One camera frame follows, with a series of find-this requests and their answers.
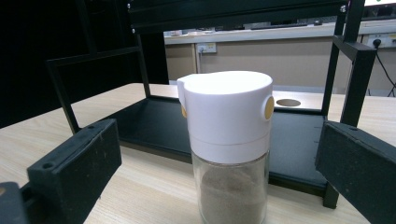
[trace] salt dispenser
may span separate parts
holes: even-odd
[[[177,80],[204,223],[263,223],[273,80],[247,71]]]

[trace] power socket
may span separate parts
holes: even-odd
[[[376,39],[381,40],[379,48],[396,48],[396,33],[369,35],[366,45],[374,48],[373,42]]]
[[[198,43],[196,45],[198,53],[216,53],[216,43]]]

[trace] wooden table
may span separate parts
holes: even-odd
[[[175,86],[151,85],[151,93],[177,97]],[[274,92],[300,107],[320,108],[321,94]],[[80,127],[143,99],[130,84],[73,104]],[[344,96],[332,97],[330,120],[339,120]],[[396,99],[366,97],[359,128],[396,146]],[[0,130],[0,182],[27,182],[26,168],[72,136],[62,109]],[[200,223],[190,164],[122,147],[122,166],[113,175],[86,223]],[[335,210],[321,198],[270,186],[266,223],[368,223],[342,196]]]

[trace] white cap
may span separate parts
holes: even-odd
[[[179,78],[192,151],[218,163],[253,161],[268,151],[272,82],[265,74],[246,71]]]

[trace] powder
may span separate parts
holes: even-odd
[[[261,223],[266,211],[267,154],[242,165],[210,166],[201,181],[206,223]]]

